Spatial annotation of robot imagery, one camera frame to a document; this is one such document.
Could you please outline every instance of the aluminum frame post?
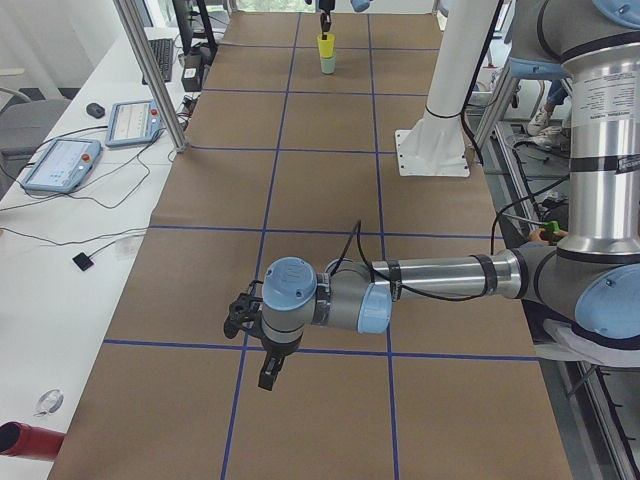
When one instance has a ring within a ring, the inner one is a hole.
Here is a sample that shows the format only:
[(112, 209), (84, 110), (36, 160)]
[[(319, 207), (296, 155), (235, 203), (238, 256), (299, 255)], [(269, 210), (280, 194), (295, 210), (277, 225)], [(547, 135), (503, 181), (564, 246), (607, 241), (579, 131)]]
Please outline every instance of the aluminum frame post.
[(171, 136), (176, 152), (183, 152), (187, 148), (187, 139), (160, 74), (158, 63), (147, 41), (140, 13), (133, 0), (113, 0), (113, 3), (120, 16), (122, 26), (127, 33), (140, 70), (142, 70), (142, 74), (149, 84), (151, 95), (153, 95), (165, 127)]
[[(2, 152), (0, 152), (0, 166), (7, 172), (9, 171), (9, 162), (4, 158)], [(12, 183), (13, 180), (11, 180), (8, 175), (5, 175), (4, 172), (0, 172), (0, 198), (9, 191)]]
[(478, 125), (478, 131), (476, 132), (478, 148), (482, 149), (484, 147), (496, 123), (504, 117), (511, 103), (513, 93), (518, 87), (518, 83), (518, 79), (511, 75), (511, 68), (509, 67), (509, 62), (507, 62), (502, 69), (496, 89), (493, 95), (491, 95), (489, 106), (485, 109), (484, 115), (482, 115), (482, 119), (480, 120), (480, 125)]

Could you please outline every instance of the grid line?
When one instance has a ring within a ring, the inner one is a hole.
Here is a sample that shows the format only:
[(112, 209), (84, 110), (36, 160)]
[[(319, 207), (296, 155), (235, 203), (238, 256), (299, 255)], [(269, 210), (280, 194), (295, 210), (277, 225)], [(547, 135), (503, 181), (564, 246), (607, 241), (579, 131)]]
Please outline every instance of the grid line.
[[(293, 49), (297, 48), (298, 50), (315, 50), (318, 47), (316, 46), (295, 46), (290, 47), (288, 45), (253, 45), (253, 44), (240, 44), (240, 43), (220, 43), (221, 47), (238, 47), (238, 48), (279, 48), (279, 49)], [(394, 52), (434, 52), (439, 51), (440, 47), (335, 47), (335, 50), (365, 50), (365, 51), (377, 51), (377, 50), (387, 50)]]
[[(378, 215), (380, 222), (380, 248), (382, 258), (387, 258), (386, 245), (384, 240), (384, 204), (382, 198), (382, 178), (380, 174), (380, 153), (378, 142), (378, 115), (376, 113), (376, 86), (375, 86), (375, 70), (373, 65), (373, 45), (371, 41), (371, 16), (367, 15), (367, 36), (369, 41), (369, 67), (371, 73), (371, 106), (373, 112), (373, 138), (376, 151), (376, 183), (378, 187)], [(391, 323), (386, 330), (387, 340), (387, 370), (389, 375), (389, 415), (391, 418), (391, 447), (393, 460), (393, 477), (394, 480), (400, 480), (400, 460), (398, 452), (398, 426), (396, 417), (396, 395), (395, 381), (393, 375), (393, 348), (391, 344)]]
[[(251, 88), (203, 88), (203, 92), (221, 93), (287, 93), (286, 90), (256, 90)], [(371, 92), (322, 92), (313, 90), (291, 90), (289, 93), (297, 95), (358, 95), (369, 96)], [(427, 97), (426, 93), (376, 93), (381, 97)]]
[[(151, 348), (180, 348), (185, 350), (219, 350), (241, 352), (264, 352), (262, 347), (247, 345), (220, 345), (209, 343), (181, 343), (181, 342), (153, 342), (147, 340), (123, 340), (106, 338), (107, 345), (151, 347)], [(339, 355), (352, 357), (388, 357), (389, 352), (377, 350), (341, 350), (324, 348), (299, 348), (297, 354), (303, 355)], [(426, 353), (426, 352), (391, 352), (394, 358), (432, 359), (432, 360), (479, 360), (488, 362), (537, 362), (538, 357), (528, 355), (485, 355), (473, 353)]]
[[(275, 159), (273, 162), (273, 170), (271, 173), (271, 183), (269, 185), (269, 194), (267, 196), (267, 204), (265, 206), (264, 213), (264, 222), (262, 224), (262, 233), (260, 237), (260, 247), (258, 250), (258, 259), (256, 261), (256, 269), (254, 278), (258, 278), (258, 274), (260, 273), (260, 263), (262, 262), (262, 254), (264, 250), (264, 243), (267, 236), (267, 224), (269, 222), (269, 210), (271, 208), (271, 198), (273, 195), (273, 188), (275, 184), (276, 173), (278, 171), (278, 159), (280, 156), (280, 145), (282, 143), (282, 133), (284, 131), (284, 122), (287, 116), (287, 103), (289, 100), (289, 88), (291, 87), (291, 77), (293, 76), (293, 65), (296, 57), (296, 44), (298, 43), (298, 34), (300, 32), (300, 20), (302, 19), (302, 14), (298, 14), (298, 20), (296, 23), (296, 35), (293, 43), (293, 48), (291, 49), (291, 63), (289, 65), (289, 78), (287, 80), (287, 91), (284, 96), (284, 105), (282, 106), (282, 116), (280, 118), (280, 130), (278, 132), (278, 143), (276, 145), (275, 151)], [(229, 456), (231, 454), (232, 441), (233, 441), (233, 431), (235, 427), (235, 419), (238, 409), (238, 401), (240, 398), (240, 388), (242, 384), (242, 376), (244, 373), (244, 364), (248, 351), (248, 340), (249, 336), (245, 333), (244, 341), (242, 344), (242, 352), (240, 354), (240, 365), (238, 366), (238, 377), (236, 379), (236, 390), (233, 396), (233, 406), (231, 411), (231, 418), (229, 419), (229, 430), (227, 433), (227, 442), (225, 446), (224, 459), (222, 463), (222, 471), (220, 472), (220, 480), (225, 480), (227, 476), (227, 469), (229, 467)]]
[[(150, 229), (155, 230), (202, 230), (211, 232), (246, 232), (246, 233), (261, 233), (261, 228), (247, 228), (247, 227), (216, 227), (216, 226), (194, 226), (194, 225), (165, 225), (165, 224), (151, 224)], [(266, 228), (266, 233), (294, 233), (302, 235), (350, 235), (349, 231), (341, 230), (296, 230), (296, 229), (279, 229), (279, 228)], [(382, 232), (362, 232), (362, 236), (380, 236)], [(441, 238), (448, 240), (490, 240), (490, 235), (473, 235), (473, 234), (449, 234), (449, 233), (404, 233), (404, 232), (384, 232), (384, 237), (409, 237), (409, 238)], [(496, 239), (502, 240), (501, 236), (496, 236)]]
[(395, 152), (375, 152), (373, 150), (325, 150), (321, 148), (242, 148), (242, 147), (208, 147), (204, 145), (191, 145), (194, 150), (223, 150), (223, 151), (237, 151), (237, 152), (302, 152), (302, 153), (346, 153), (346, 154), (369, 154), (374, 155), (379, 153), (381, 155), (393, 155)]

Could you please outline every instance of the red object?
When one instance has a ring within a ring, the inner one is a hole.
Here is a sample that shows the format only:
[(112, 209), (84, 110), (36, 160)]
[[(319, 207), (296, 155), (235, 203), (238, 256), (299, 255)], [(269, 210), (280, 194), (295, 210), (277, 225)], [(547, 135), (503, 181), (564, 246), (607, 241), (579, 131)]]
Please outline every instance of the red object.
[(0, 455), (53, 461), (63, 440), (64, 433), (9, 422), (0, 427)]

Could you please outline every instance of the person's leg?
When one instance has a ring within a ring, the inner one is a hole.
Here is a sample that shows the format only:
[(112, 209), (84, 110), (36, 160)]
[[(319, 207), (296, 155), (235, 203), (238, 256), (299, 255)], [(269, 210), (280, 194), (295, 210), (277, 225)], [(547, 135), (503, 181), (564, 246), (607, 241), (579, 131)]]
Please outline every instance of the person's leg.
[(569, 94), (562, 86), (562, 82), (560, 80), (554, 80), (551, 82), (551, 87), (549, 88), (545, 108), (549, 107), (551, 108), (551, 112), (553, 112), (558, 105), (564, 104), (564, 99), (568, 96)]
[(535, 137), (542, 130), (547, 128), (556, 106), (562, 105), (567, 96), (568, 93), (562, 86), (562, 82), (560, 80), (554, 80), (551, 82), (549, 94), (547, 95), (547, 103), (540, 107), (538, 113), (536, 113), (535, 117), (531, 119), (527, 125), (527, 133), (532, 137)]

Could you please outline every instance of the computer mouse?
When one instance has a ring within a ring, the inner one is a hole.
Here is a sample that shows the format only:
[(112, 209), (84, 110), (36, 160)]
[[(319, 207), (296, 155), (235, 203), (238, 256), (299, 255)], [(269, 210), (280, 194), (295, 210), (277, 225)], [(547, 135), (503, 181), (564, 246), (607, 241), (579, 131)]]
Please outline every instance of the computer mouse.
[(102, 105), (90, 103), (87, 105), (87, 113), (94, 118), (102, 118), (104, 117), (105, 109)]

